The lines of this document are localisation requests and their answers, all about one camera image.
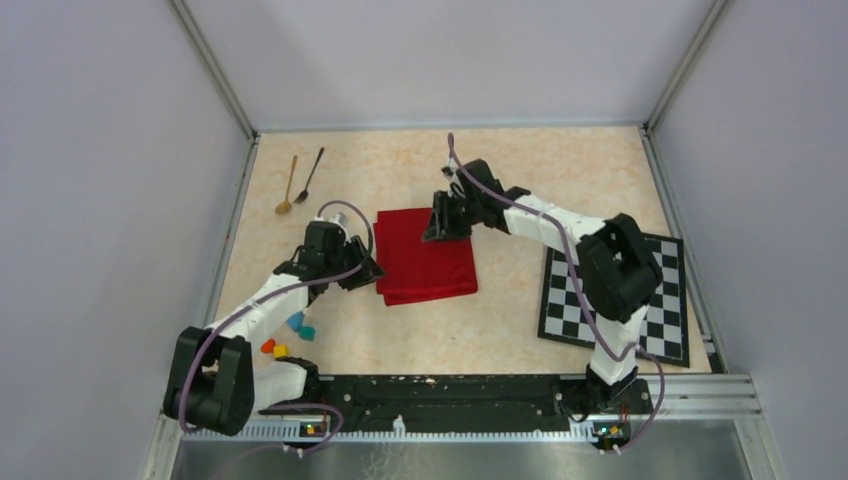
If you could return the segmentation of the red cloth napkin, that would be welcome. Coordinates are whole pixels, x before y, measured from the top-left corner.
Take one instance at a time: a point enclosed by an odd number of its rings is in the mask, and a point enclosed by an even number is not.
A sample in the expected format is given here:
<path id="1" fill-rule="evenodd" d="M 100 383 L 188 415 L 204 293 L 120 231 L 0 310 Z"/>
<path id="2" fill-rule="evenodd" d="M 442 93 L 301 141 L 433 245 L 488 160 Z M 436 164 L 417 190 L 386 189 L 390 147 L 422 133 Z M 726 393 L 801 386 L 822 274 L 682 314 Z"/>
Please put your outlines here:
<path id="1" fill-rule="evenodd" d="M 376 292 L 387 306 L 471 295 L 478 277 L 469 238 L 425 242 L 428 208 L 383 210 L 374 233 L 377 263 L 385 275 Z"/>

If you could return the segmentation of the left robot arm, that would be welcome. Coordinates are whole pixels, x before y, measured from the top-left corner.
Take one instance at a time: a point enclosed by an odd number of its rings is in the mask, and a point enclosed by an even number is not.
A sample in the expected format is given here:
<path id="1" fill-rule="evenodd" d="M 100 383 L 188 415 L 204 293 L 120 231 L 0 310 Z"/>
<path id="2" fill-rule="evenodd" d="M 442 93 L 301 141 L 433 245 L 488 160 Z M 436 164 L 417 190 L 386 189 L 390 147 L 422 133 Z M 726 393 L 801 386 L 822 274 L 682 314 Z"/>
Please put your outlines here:
<path id="1" fill-rule="evenodd" d="M 228 316 L 188 327 L 176 340 L 163 398 L 164 414 L 185 432 L 200 429 L 233 436 L 251 416 L 279 402 L 297 413 L 319 404 L 314 364 L 299 358 L 257 368 L 254 359 L 289 319 L 303 314 L 333 284 L 352 291 L 383 274 L 371 250 L 346 228 L 343 213 L 317 215 L 291 258 Z"/>

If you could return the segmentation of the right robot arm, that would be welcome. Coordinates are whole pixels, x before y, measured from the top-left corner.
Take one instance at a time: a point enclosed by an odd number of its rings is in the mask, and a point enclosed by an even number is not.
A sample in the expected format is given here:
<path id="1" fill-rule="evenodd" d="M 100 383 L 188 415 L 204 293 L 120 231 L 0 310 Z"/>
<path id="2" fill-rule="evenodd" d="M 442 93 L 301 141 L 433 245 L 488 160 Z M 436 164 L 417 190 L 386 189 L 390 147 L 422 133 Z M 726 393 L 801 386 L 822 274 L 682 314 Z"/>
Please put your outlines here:
<path id="1" fill-rule="evenodd" d="M 637 222 L 623 213 L 589 217 L 522 187 L 505 189 L 482 159 L 463 164 L 451 155 L 442 173 L 450 188 L 434 193 L 423 241 L 466 239 L 482 224 L 561 252 L 579 312 L 595 337 L 586 397 L 594 409 L 614 411 L 636 379 L 640 328 L 662 282 L 662 269 Z"/>

